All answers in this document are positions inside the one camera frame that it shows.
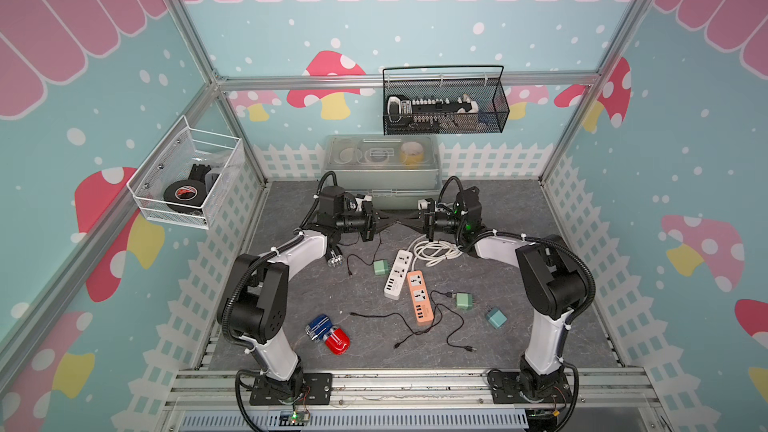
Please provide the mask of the white power strip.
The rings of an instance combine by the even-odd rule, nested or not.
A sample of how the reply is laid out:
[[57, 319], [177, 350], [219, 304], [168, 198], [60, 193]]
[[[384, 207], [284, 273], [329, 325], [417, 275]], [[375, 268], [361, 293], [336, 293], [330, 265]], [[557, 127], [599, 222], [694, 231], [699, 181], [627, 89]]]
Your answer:
[[384, 286], [384, 296], [397, 300], [400, 297], [406, 275], [413, 261], [413, 254], [408, 250], [399, 250]]

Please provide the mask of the black silver electric shaver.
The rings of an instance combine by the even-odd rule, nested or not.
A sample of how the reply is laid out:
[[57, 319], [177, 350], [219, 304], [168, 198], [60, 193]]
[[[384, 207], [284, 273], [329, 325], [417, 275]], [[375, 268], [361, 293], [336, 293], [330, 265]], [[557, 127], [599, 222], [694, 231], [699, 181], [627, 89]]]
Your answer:
[[326, 254], [327, 265], [331, 268], [339, 267], [344, 263], [344, 256], [334, 251], [329, 251]]

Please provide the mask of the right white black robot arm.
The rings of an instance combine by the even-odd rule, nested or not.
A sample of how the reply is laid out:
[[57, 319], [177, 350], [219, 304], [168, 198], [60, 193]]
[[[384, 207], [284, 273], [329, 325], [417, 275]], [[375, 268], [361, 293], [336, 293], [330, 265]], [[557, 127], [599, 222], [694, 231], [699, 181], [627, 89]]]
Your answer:
[[518, 269], [534, 316], [528, 346], [521, 356], [518, 390], [529, 402], [541, 402], [567, 382], [563, 351], [572, 324], [592, 304], [596, 285], [585, 262], [562, 237], [544, 238], [492, 229], [483, 224], [479, 189], [465, 188], [451, 203], [422, 199], [417, 205], [417, 229], [428, 239], [441, 232], [454, 236], [459, 250]]

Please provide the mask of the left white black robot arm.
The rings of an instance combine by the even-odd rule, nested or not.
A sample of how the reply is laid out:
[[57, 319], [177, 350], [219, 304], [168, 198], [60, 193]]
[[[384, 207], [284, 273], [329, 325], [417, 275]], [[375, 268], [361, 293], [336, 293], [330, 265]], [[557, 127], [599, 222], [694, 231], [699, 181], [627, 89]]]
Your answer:
[[338, 185], [336, 174], [322, 176], [312, 205], [293, 237], [257, 255], [239, 255], [232, 264], [216, 312], [221, 336], [252, 356], [259, 369], [251, 376], [251, 397], [291, 403], [311, 390], [299, 355], [283, 330], [289, 281], [303, 268], [324, 259], [341, 263], [345, 233], [370, 240], [377, 232], [372, 198]]

